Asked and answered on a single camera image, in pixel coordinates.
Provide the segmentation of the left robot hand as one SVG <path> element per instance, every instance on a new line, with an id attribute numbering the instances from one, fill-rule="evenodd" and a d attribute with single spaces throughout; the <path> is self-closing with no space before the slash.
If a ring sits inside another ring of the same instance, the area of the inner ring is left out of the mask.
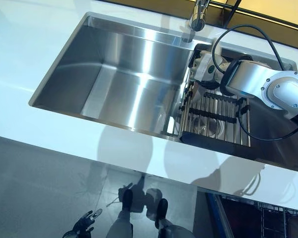
<path id="1" fill-rule="evenodd" d="M 88 211 L 79 218 L 70 231 L 63 234 L 63 238 L 91 238 L 91 232 L 94 230 L 92 225 L 102 212 L 101 208 L 96 211 Z"/>

